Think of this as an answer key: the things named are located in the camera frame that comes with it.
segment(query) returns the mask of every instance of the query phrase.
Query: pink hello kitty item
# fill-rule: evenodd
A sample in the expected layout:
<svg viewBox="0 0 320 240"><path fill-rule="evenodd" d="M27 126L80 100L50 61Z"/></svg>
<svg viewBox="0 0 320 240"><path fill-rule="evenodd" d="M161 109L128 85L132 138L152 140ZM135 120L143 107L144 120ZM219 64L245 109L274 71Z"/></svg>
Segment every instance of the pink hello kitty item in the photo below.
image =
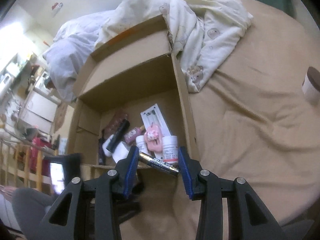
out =
<svg viewBox="0 0 320 240"><path fill-rule="evenodd" d="M152 152L162 152L162 132L159 126L152 124L143 135L147 147Z"/></svg>

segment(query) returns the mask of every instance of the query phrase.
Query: pink perfume bottle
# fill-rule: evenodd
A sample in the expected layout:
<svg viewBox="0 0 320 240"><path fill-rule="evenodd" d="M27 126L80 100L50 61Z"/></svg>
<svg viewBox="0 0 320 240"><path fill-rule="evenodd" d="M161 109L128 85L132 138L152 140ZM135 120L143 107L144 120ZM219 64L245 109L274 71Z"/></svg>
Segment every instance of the pink perfume bottle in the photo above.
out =
<svg viewBox="0 0 320 240"><path fill-rule="evenodd" d="M135 127L128 133L124 135L124 140L127 144L131 144L135 141L135 139L139 136L142 135L142 132L144 131L144 125L141 127Z"/></svg>

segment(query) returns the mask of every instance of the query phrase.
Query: white cabinet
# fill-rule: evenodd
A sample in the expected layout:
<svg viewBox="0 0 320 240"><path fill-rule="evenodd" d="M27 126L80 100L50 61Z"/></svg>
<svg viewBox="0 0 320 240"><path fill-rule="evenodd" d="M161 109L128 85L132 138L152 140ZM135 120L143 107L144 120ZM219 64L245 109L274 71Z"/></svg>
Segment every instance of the white cabinet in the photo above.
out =
<svg viewBox="0 0 320 240"><path fill-rule="evenodd" d="M31 92L31 95L29 95L28 102L25 106L25 108L29 111L39 115L40 117L50 122L53 122L57 107L57 104L39 95L35 91Z"/></svg>
<svg viewBox="0 0 320 240"><path fill-rule="evenodd" d="M35 92L37 92L39 95L49 99L50 101L54 102L55 104L60 104L61 100L55 96L50 95L51 90L47 89L44 85L44 80L48 76L48 72L44 71L42 75L38 78L36 81L36 84L33 88Z"/></svg>
<svg viewBox="0 0 320 240"><path fill-rule="evenodd" d="M25 125L23 122L31 126L37 126L40 131L50 134L52 123L29 111L28 109L23 110L23 113L19 119L19 124L22 127L27 127L27 125Z"/></svg>

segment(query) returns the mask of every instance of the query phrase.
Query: laptop screen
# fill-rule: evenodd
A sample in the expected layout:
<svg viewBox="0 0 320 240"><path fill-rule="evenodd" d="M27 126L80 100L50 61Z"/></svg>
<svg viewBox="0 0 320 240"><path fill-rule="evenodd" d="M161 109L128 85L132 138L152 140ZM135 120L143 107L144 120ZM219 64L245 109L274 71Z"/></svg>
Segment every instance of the laptop screen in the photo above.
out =
<svg viewBox="0 0 320 240"><path fill-rule="evenodd" d="M57 195L60 195L64 190L64 173L60 163L50 163L50 175L52 188Z"/></svg>

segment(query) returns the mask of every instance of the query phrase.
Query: cardboard box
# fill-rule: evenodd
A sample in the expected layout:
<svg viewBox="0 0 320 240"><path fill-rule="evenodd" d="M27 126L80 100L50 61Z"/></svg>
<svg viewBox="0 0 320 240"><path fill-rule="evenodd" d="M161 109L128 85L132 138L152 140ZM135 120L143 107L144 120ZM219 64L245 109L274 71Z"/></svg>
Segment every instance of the cardboard box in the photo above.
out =
<svg viewBox="0 0 320 240"><path fill-rule="evenodd" d="M94 51L74 84L78 96L67 152L83 154L83 163L97 165L98 139L116 109L129 114L130 129L141 126L140 113L158 104L179 146L199 159L196 130L187 85L171 54L162 16L121 33ZM112 160L107 165L114 166Z"/></svg>

